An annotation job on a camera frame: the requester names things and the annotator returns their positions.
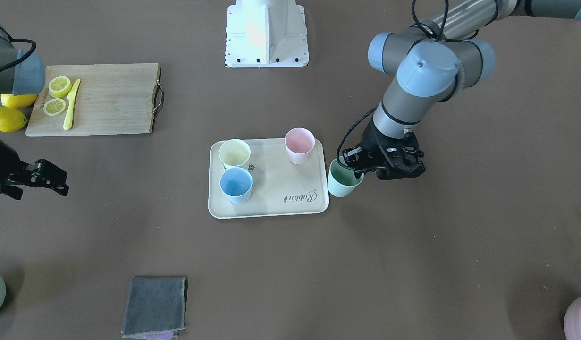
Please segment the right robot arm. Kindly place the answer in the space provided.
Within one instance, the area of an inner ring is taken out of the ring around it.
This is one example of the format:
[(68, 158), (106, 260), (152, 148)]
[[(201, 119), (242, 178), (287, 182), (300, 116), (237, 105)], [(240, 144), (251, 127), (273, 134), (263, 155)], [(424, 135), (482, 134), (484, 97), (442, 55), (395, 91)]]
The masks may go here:
[[(35, 52), (36, 42), (15, 39), (0, 23), (0, 94), (38, 94), (46, 80), (46, 67)], [(67, 196), (67, 172), (46, 159), (20, 160), (17, 152), (0, 140), (0, 194), (20, 200), (26, 187), (43, 187)]]

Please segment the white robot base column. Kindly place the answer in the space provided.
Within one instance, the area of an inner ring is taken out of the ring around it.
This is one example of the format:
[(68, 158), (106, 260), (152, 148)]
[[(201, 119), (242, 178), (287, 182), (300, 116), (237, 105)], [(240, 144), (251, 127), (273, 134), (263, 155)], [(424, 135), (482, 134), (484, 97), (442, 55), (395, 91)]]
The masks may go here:
[(296, 1), (237, 0), (228, 6), (226, 67), (305, 67), (309, 60), (305, 9)]

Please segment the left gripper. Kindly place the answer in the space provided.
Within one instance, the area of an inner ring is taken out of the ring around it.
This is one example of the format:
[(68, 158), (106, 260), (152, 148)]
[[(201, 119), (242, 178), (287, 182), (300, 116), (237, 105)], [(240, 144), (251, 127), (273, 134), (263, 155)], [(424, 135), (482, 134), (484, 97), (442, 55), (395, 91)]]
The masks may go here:
[(384, 135), (379, 132), (373, 122), (368, 123), (364, 129), (360, 143), (355, 148), (342, 150), (342, 157), (345, 164), (342, 167), (352, 170), (355, 173), (377, 172), (384, 170), (382, 157), (377, 144), (377, 137)]

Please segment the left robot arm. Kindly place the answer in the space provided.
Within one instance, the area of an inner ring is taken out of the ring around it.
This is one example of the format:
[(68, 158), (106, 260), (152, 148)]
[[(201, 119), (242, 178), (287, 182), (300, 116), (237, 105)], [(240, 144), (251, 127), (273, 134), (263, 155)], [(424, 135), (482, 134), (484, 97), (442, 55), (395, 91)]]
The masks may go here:
[(437, 102), (486, 79), (496, 56), (476, 38), (483, 26), (510, 15), (581, 21), (581, 0), (461, 0), (404, 32), (379, 33), (368, 49), (370, 65), (394, 75), (355, 148), (338, 147), (337, 164), (356, 178), (408, 179), (425, 170), (414, 129)]

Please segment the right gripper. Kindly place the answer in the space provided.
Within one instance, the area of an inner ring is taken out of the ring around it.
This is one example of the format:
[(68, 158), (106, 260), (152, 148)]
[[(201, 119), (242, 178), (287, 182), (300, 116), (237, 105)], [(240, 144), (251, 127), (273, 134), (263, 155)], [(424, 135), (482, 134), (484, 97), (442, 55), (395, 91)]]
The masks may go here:
[(17, 152), (0, 140), (0, 194), (14, 200), (21, 200), (23, 190), (18, 184), (27, 187), (43, 187), (67, 196), (68, 173), (47, 159), (39, 159), (34, 164), (20, 160)]

